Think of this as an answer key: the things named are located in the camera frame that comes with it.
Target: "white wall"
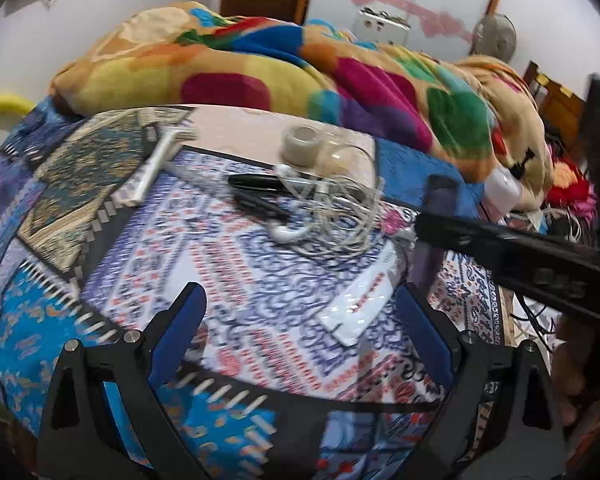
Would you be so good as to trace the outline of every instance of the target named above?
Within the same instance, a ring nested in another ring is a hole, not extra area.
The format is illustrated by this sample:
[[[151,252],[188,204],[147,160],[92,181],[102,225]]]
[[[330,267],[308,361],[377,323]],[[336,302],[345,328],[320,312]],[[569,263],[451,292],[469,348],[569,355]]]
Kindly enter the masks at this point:
[[[0,9],[0,92],[34,102],[51,78],[133,13],[177,0],[8,0]],[[205,5],[211,0],[197,0]]]
[[[510,64],[523,74],[529,60],[549,78],[586,98],[587,76],[600,73],[600,14],[590,0],[500,0],[498,12],[516,27]]]

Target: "white earphones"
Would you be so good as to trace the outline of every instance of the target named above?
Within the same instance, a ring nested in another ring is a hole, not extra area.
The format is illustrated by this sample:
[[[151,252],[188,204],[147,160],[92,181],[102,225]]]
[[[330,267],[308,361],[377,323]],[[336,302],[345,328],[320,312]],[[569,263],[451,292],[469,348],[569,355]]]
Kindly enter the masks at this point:
[[[277,244],[294,244],[305,239],[313,230],[314,223],[310,222],[302,229],[289,229],[285,224],[277,220],[269,220],[267,222],[269,228],[269,238]]]
[[[278,178],[293,178],[298,176],[298,172],[287,164],[277,164],[275,167]]]

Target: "power cord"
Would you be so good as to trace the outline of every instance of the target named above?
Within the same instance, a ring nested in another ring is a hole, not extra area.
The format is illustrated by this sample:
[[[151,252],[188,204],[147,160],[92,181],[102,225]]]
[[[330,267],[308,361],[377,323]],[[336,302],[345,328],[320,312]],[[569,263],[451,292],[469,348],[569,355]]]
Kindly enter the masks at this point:
[[[538,339],[541,341],[541,343],[547,349],[549,354],[553,354],[554,351],[551,350],[551,348],[549,347],[548,343],[546,342],[545,336],[555,334],[555,330],[549,331],[549,330],[545,329],[542,325],[540,325],[540,323],[538,323],[538,316],[540,316],[540,314],[542,314],[544,312],[544,310],[546,309],[546,306],[544,306],[540,310],[540,312],[538,312],[536,314],[535,312],[533,312],[531,310],[531,308],[528,306],[528,304],[526,304],[525,297],[522,294],[516,292],[515,295],[516,295],[516,298],[518,299],[518,302],[520,303],[520,307],[522,307],[522,310],[525,311],[526,319],[521,318],[519,316],[515,316],[513,314],[511,315],[511,317],[513,319],[517,319],[518,321],[528,321],[530,323],[531,327],[534,329],[534,332],[536,332]]]
[[[580,222],[575,217],[571,211],[568,209],[558,209],[554,207],[550,207],[547,209],[542,209],[541,213],[543,216],[551,217],[554,216],[566,216],[569,221],[569,233],[565,236],[565,240],[568,240],[574,244],[578,243],[582,238],[582,228],[580,227]],[[517,218],[518,220],[529,220],[529,216],[527,215],[519,215],[515,213],[510,213],[509,216],[512,218]],[[533,224],[529,224],[526,230],[531,231]]]
[[[312,176],[309,184],[299,192],[297,184],[292,184],[292,180],[298,177],[297,172],[288,166],[276,167],[276,174],[285,188],[311,215],[302,230],[303,238],[298,240],[302,245],[292,244],[294,250],[303,256],[359,256],[384,237],[381,203],[384,179],[378,177],[373,157],[359,146],[343,144],[337,146],[329,156],[345,149],[358,150],[368,158],[374,168],[374,188],[364,186],[349,176],[336,174],[322,180]],[[307,197],[314,188],[314,197],[309,200]],[[378,223],[379,233],[374,236],[373,230]],[[310,245],[322,248],[311,250],[307,247]]]

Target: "clear plastic bottle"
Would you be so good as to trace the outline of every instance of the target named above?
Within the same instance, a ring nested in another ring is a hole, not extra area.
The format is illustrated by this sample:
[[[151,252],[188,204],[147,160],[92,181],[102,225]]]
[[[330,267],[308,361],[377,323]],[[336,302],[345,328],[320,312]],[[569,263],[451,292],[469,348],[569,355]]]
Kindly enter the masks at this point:
[[[324,131],[324,144],[316,160],[315,171],[318,176],[327,178],[333,175],[350,176],[356,150],[345,150],[351,144],[347,130],[327,128]]]
[[[498,222],[509,213],[520,200],[522,184],[503,165],[498,164],[484,181],[481,216],[485,220]]]

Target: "patterned bedsheet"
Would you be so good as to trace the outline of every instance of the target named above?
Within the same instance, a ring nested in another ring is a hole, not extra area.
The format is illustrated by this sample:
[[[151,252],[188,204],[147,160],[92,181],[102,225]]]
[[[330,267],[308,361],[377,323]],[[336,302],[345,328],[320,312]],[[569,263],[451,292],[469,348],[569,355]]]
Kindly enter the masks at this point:
[[[146,122],[134,117],[132,123],[125,117],[130,126],[123,128],[105,124],[102,142],[130,143],[129,135]],[[80,131],[52,163],[60,164],[63,153],[79,160],[71,147]],[[209,182],[269,171],[193,149],[181,150],[176,162],[203,172]],[[48,174],[49,167],[43,164],[35,175]],[[356,348],[343,348],[314,319],[374,261],[378,248],[345,262],[304,258],[275,246],[261,224],[234,207],[223,186],[201,190],[165,173],[139,208],[127,210],[117,200],[126,188],[115,191],[129,170],[123,173],[93,176],[88,200],[70,204],[54,190],[51,207],[30,209],[32,222],[48,230],[44,239],[59,242],[36,245],[21,228],[6,248],[0,397],[10,410],[37,433],[54,359],[66,339],[106,344],[127,328],[142,330],[184,284],[196,281],[206,290],[206,316],[182,368],[158,396],[213,476],[233,479],[242,471],[277,478],[296,461],[308,468],[308,478],[369,478],[371,472],[390,478],[445,392],[427,375],[392,302]],[[60,191],[67,189],[61,178],[72,176],[57,177]],[[416,216],[405,206],[385,207],[403,225]],[[74,216],[79,220],[64,220]],[[58,238],[54,225],[86,238]],[[469,258],[447,255],[430,302],[461,330],[502,343],[496,287]],[[119,397],[107,393],[127,449],[145,462]],[[292,402],[299,402],[299,415],[288,412]]]

